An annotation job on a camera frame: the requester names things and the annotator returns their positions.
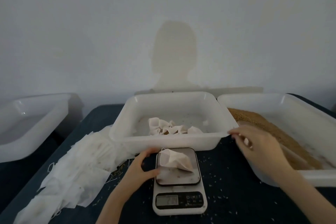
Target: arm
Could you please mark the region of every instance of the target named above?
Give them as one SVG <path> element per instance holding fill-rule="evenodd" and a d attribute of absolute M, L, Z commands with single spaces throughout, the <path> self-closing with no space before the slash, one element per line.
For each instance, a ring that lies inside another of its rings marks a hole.
<path fill-rule="evenodd" d="M 156 177 L 160 173 L 158 169 L 144 172 L 141 168 L 143 160 L 155 152 L 158 152 L 158 149 L 150 148 L 141 152 L 133 160 L 123 179 L 108 197 L 96 224 L 118 223 L 121 210 L 130 196 L 132 196 L 145 181 Z"/>
<path fill-rule="evenodd" d="M 311 223 L 335 223 L 335 207 L 289 165 L 271 134 L 252 126 L 241 126 L 228 133 L 236 140 L 244 156 L 279 184 Z M 252 148 L 244 144 L 245 138 L 252 143 Z"/>

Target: metal weighing plate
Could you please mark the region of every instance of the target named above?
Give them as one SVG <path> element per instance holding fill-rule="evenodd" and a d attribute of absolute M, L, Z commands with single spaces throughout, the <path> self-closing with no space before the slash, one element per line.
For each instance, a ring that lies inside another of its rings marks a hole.
<path fill-rule="evenodd" d="M 192 167 L 194 169 L 193 172 L 177 169 L 177 168 L 169 168 L 162 167 L 159 164 L 160 155 L 159 152 L 157 154 L 157 167 L 160 168 L 160 174 L 156 177 L 156 183 L 160 186 L 186 186 L 186 185 L 196 185 L 199 184 L 201 180 L 200 170 L 198 167 L 196 153 L 191 148 L 176 148 L 171 149 L 176 152 L 183 153 L 190 158 Z"/>

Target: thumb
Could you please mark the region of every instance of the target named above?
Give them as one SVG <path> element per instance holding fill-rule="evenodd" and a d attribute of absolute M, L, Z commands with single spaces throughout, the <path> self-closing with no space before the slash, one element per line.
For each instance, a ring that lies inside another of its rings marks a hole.
<path fill-rule="evenodd" d="M 246 147 L 244 144 L 242 138 L 236 134 L 232 135 L 232 137 L 235 139 L 237 146 L 241 150 L 241 152 L 244 154 L 245 157 L 247 157 L 250 153 L 250 149 Z"/>
<path fill-rule="evenodd" d="M 160 173 L 160 170 L 159 169 L 153 169 L 151 171 L 148 171 L 148 172 L 145 172 L 144 175 L 145 175 L 145 179 L 146 180 L 149 180 L 151 178 L 154 178 L 156 177 L 157 175 L 159 175 Z"/>

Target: pile of grain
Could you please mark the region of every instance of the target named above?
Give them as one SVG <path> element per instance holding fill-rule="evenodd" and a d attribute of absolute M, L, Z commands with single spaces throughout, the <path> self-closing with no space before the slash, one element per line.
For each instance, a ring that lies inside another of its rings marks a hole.
<path fill-rule="evenodd" d="M 228 108 L 234 119 L 238 121 L 247 121 L 253 123 L 258 128 L 267 131 L 272 136 L 274 136 L 279 143 L 286 146 L 292 152 L 299 155 L 301 158 L 307 161 L 307 163 L 315 169 L 323 169 L 322 164 L 313 158 L 304 148 L 302 148 L 292 137 L 283 132 L 280 128 L 274 124 L 268 122 L 263 116 L 255 112 L 248 112 L 233 108 Z M 296 169 L 301 170 L 302 167 L 300 163 L 296 161 L 295 158 L 291 158 L 286 154 L 286 158 L 290 165 Z"/>

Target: white tray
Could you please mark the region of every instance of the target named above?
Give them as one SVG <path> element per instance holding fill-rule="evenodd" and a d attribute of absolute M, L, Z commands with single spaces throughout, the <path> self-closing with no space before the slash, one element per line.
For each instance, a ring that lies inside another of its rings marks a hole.
<path fill-rule="evenodd" d="M 195 126 L 203 134 L 149 135 L 148 119 L 158 117 L 173 120 L 176 125 Z M 207 92 L 178 92 L 143 94 L 127 100 L 110 130 L 112 140 L 124 143 L 130 153 L 139 153 L 148 147 L 186 148 L 195 151 L 212 150 L 227 131 L 234 128 L 235 120 Z"/>
<path fill-rule="evenodd" d="M 336 187 L 336 119 L 289 94 L 225 94 L 218 97 L 218 102 L 223 107 L 256 112 L 282 129 L 325 168 L 300 173 L 316 187 Z M 260 180 L 277 186 L 250 166 Z"/>
<path fill-rule="evenodd" d="M 68 114 L 69 94 L 22 98 L 0 107 L 0 163 L 32 154 Z"/>

